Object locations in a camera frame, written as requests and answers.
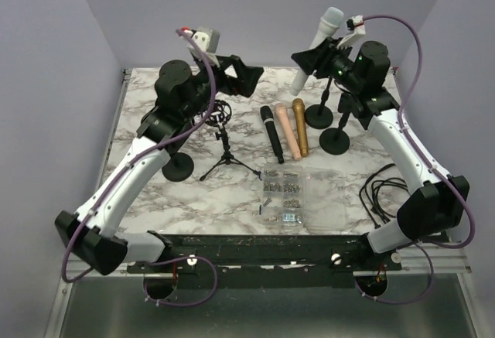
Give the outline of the black tripod mic stand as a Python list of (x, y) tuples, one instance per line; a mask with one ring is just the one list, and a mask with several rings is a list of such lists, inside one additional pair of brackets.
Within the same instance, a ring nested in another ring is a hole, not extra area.
[(228, 133), (225, 128), (227, 123), (230, 121), (231, 116), (232, 116), (231, 106), (224, 100), (216, 99), (213, 103), (213, 110), (210, 113), (210, 116), (206, 119), (205, 124), (208, 125), (209, 127), (213, 127), (217, 129), (217, 131), (215, 132), (215, 136), (217, 141), (222, 141), (223, 154), (220, 157), (220, 160), (200, 177), (201, 182), (204, 181), (215, 168), (223, 165), (243, 166), (244, 168), (248, 169), (253, 174), (255, 174), (259, 179), (261, 179), (260, 171), (256, 169), (252, 169), (250, 166), (236, 159), (233, 153), (231, 152)]

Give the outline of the pink microphone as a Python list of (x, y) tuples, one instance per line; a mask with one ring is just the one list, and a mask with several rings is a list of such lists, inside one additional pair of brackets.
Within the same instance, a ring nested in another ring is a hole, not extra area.
[(277, 103), (275, 105), (275, 114), (279, 120), (279, 123), (284, 132), (287, 145), (289, 147), (290, 152), (292, 153), (292, 157), (295, 161), (299, 161), (302, 159), (302, 154), (298, 145), (298, 142), (295, 138), (294, 131), (292, 130), (291, 123), (288, 118), (287, 108), (283, 103)]

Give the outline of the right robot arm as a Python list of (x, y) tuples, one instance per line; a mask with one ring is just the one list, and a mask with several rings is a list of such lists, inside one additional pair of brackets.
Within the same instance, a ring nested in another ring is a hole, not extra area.
[(350, 51), (337, 43), (327, 38), (291, 58), (305, 74), (330, 77), (344, 86), (341, 107), (380, 142), (410, 193), (394, 219), (362, 237), (355, 253), (357, 264), (371, 270), (382, 263), (384, 253), (458, 226), (469, 183), (439, 165), (400, 118), (398, 102), (384, 87), (391, 65), (387, 47), (366, 41), (351, 60)]

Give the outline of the round base mic stand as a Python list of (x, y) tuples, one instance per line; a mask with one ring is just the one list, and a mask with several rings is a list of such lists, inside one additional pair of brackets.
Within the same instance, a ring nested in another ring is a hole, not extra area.
[(344, 131), (353, 110), (353, 98), (350, 94), (341, 95), (337, 110), (341, 113), (338, 126), (326, 129), (319, 137), (320, 147), (330, 155), (342, 155), (350, 147), (350, 138)]
[(319, 104), (314, 104), (305, 111), (306, 124), (310, 128), (323, 130), (328, 128), (333, 123), (333, 113), (326, 106), (326, 102), (329, 100), (332, 80), (333, 79), (331, 77), (328, 79), (326, 87), (322, 92)]

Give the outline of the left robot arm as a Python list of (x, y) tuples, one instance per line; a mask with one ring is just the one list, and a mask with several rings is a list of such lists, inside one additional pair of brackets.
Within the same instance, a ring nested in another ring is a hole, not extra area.
[(198, 129), (197, 116), (207, 115), (217, 94), (249, 98), (264, 73), (235, 55), (196, 63), (198, 73), (183, 60), (162, 65), (154, 84), (155, 105), (142, 118), (125, 157), (75, 212), (63, 210), (56, 216), (55, 228), (67, 253), (101, 275), (125, 262), (144, 261), (155, 272), (171, 265), (166, 241), (150, 232), (118, 237), (120, 222), (149, 180)]

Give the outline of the black microphone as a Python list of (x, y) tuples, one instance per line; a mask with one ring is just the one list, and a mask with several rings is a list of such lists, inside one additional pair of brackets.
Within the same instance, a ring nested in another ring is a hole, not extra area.
[(260, 108), (260, 116), (265, 129), (268, 133), (268, 138), (271, 143), (272, 150), (279, 164), (283, 164), (285, 162), (283, 156), (283, 149), (281, 146), (280, 139), (278, 137), (278, 132), (275, 127), (274, 115), (271, 111), (271, 108), (267, 105), (262, 106)]

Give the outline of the white microphone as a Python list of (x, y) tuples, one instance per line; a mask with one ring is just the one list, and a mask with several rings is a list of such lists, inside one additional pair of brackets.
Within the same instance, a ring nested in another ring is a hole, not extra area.
[[(336, 7), (329, 7), (319, 20), (318, 30), (309, 48), (314, 49), (326, 38), (331, 37), (342, 25), (343, 20), (344, 15), (340, 9)], [(299, 92), (305, 86), (308, 78), (309, 76), (303, 71), (303, 69), (299, 68), (294, 80), (292, 81), (290, 94), (297, 97)]]

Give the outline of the gold microphone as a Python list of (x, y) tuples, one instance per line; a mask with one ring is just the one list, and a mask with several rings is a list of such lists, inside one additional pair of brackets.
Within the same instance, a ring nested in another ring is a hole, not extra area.
[(301, 98), (296, 98), (292, 102), (292, 110), (295, 116), (295, 123), (298, 134), (299, 148), (303, 158), (309, 155), (309, 144), (306, 133), (305, 104)]

